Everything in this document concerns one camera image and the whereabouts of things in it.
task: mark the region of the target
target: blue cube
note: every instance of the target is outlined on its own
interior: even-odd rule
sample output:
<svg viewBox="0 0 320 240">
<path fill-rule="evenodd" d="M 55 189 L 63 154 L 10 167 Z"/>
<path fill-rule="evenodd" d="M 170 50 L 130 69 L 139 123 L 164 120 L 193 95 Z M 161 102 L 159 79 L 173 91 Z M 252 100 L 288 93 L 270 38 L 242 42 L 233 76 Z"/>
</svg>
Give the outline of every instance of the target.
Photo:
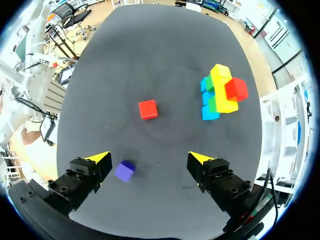
<svg viewBox="0 0 320 240">
<path fill-rule="evenodd" d="M 213 91 L 205 91 L 202 93 L 202 105 L 208 105 L 209 104 L 209 99 L 212 98 L 215 95 Z"/>
<path fill-rule="evenodd" d="M 134 174 L 136 166 L 129 161 L 122 161 L 115 169 L 114 175 L 124 182 L 129 182 L 131 176 Z"/>
<path fill-rule="evenodd" d="M 201 108 L 202 111 L 202 120 L 216 120 L 220 118 L 220 113 L 210 112 L 209 105 L 205 105 Z"/>
<path fill-rule="evenodd" d="M 201 83 L 200 83 L 201 92 L 202 92 L 202 93 L 207 90 L 206 78 L 207 78 L 207 77 L 204 77 L 204 78 L 201 80 Z"/>
</svg>

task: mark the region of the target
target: purple cube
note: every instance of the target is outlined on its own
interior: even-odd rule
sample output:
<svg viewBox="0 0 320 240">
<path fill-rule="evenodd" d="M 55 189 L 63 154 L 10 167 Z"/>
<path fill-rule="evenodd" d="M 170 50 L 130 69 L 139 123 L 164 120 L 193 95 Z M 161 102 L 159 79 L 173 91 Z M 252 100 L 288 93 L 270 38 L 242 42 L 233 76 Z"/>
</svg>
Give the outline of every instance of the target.
<svg viewBox="0 0 320 240">
<path fill-rule="evenodd" d="M 136 167 L 129 161 L 122 161 L 115 169 L 115 174 L 124 182 L 129 182 L 131 176 L 134 174 Z"/>
</svg>

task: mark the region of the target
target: red cube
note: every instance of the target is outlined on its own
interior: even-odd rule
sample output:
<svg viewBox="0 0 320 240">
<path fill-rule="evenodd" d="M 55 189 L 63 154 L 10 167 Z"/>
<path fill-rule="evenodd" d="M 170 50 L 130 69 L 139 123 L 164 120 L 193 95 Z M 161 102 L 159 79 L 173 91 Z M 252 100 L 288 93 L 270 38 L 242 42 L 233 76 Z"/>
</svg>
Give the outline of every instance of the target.
<svg viewBox="0 0 320 240">
<path fill-rule="evenodd" d="M 158 110 L 155 100 L 139 102 L 140 115 L 143 120 L 158 117 Z"/>
<path fill-rule="evenodd" d="M 233 77 L 224 87 L 229 101 L 241 102 L 249 97 L 246 82 L 240 78 Z"/>
</svg>

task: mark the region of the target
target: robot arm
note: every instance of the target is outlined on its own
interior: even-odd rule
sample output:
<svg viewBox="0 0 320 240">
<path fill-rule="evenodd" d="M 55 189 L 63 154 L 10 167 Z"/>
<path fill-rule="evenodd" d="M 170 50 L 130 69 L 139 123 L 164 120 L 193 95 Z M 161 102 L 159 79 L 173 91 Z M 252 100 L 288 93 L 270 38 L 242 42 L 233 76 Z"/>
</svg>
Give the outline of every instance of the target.
<svg viewBox="0 0 320 240">
<path fill-rule="evenodd" d="M 40 56 L 44 56 L 44 36 L 47 17 L 50 13 L 49 1 L 39 0 L 29 7 L 33 13 L 24 16 L 23 21 L 30 24 L 30 30 L 26 36 L 25 44 L 25 72 L 17 72 L 10 68 L 4 61 L 0 60 L 0 74 L 5 80 L 17 87 L 22 98 L 32 102 L 43 109 L 49 86 L 58 91 L 62 89 L 57 83 L 50 84 L 54 69 L 49 64 L 43 64 Z M 64 96 L 63 89 L 57 96 Z M 29 119 L 39 120 L 41 114 L 35 112 L 26 105 L 11 101 L 3 106 L 0 115 L 0 146 L 8 143 L 14 132 L 20 125 Z"/>
</svg>

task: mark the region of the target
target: yellow cube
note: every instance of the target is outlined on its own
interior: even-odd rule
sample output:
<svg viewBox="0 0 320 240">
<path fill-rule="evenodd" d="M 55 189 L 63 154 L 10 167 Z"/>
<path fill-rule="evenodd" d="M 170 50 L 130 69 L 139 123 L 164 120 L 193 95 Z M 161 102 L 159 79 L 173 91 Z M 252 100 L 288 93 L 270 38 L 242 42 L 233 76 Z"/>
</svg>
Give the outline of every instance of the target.
<svg viewBox="0 0 320 240">
<path fill-rule="evenodd" d="M 229 114 L 238 111 L 239 106 L 236 101 L 227 99 L 226 88 L 224 84 L 217 83 L 214 85 L 216 111 L 218 113 Z"/>
<path fill-rule="evenodd" d="M 210 71 L 210 75 L 215 84 L 226 84 L 232 79 L 230 69 L 227 66 L 216 64 Z"/>
</svg>

